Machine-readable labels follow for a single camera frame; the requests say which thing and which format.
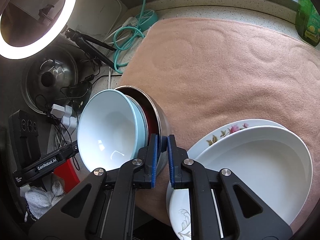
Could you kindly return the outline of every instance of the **floral plate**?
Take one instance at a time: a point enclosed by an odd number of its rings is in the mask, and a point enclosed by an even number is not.
[[[229,123],[227,125],[224,125],[212,131],[211,133],[207,134],[202,139],[200,139],[195,145],[193,145],[188,150],[188,157],[191,159],[197,158],[209,146],[211,146],[218,140],[223,139],[236,131],[239,131],[248,127],[262,126],[262,125],[272,125],[272,126],[285,128],[279,123],[276,123],[270,120],[265,120],[265,119],[246,119],[246,120],[240,120],[233,123]],[[179,239],[191,240],[190,207],[182,206],[182,203],[188,203],[189,200],[184,201],[183,199],[179,199],[177,200],[178,202],[172,201],[173,200],[172,196],[175,195],[174,192],[176,191],[187,191],[187,189],[173,190],[169,182],[167,187],[167,194],[166,194],[166,206],[167,206],[170,222],[174,232],[176,233]]]

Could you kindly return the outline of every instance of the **white power adapter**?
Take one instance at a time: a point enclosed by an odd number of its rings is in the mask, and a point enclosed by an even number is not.
[[[50,113],[61,120],[61,124],[60,124],[61,128],[65,127],[68,130],[69,134],[71,134],[76,129],[77,119],[71,116],[72,115],[71,106],[63,107],[63,106],[53,104],[52,110],[50,111]],[[64,137],[66,139],[67,138],[69,139],[69,136],[66,136],[68,132],[66,131],[66,133],[64,134]]]
[[[138,24],[138,19],[136,17],[129,17],[122,25],[122,27],[135,27]]]

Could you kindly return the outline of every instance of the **green bottle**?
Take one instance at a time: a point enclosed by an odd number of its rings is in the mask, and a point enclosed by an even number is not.
[[[320,16],[310,0],[299,0],[296,29],[300,37],[317,46],[320,41]]]

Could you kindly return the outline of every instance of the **light blue bowl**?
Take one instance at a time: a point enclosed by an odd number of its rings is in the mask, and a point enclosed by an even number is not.
[[[137,157],[139,149],[145,146],[146,129],[145,129],[144,121],[143,121],[143,118],[142,118],[142,115],[141,115],[139,109],[130,99],[128,99],[128,100],[129,100],[131,106],[133,107],[134,115],[136,118],[135,123],[137,124],[135,127],[135,129],[136,129],[136,138],[135,138],[136,144],[135,144],[135,148],[134,148],[132,155],[131,155],[131,158],[134,159]]]
[[[85,106],[78,127],[79,153],[89,171],[120,168],[145,146],[145,124],[137,106],[123,93],[97,93]]]

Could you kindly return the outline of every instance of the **red object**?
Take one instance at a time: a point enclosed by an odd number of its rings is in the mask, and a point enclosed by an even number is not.
[[[64,191],[66,193],[72,190],[80,182],[70,159],[68,159],[59,167],[55,168],[53,173],[64,179]]]

